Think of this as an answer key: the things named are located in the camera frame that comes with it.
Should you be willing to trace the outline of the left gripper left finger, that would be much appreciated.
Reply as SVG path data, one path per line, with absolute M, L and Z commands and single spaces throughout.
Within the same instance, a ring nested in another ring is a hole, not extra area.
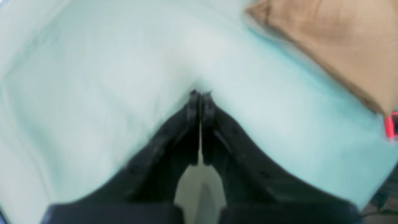
M 178 182 L 198 162 L 201 94 L 187 103 L 103 186 L 72 203 L 51 205 L 42 224 L 183 224 Z

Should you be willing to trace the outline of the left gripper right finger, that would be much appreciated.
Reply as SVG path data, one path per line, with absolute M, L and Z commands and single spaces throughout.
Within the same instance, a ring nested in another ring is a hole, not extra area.
M 239 123 L 201 96 L 203 160 L 223 184 L 226 206 L 219 224 L 362 224 L 350 202 L 283 169 Z

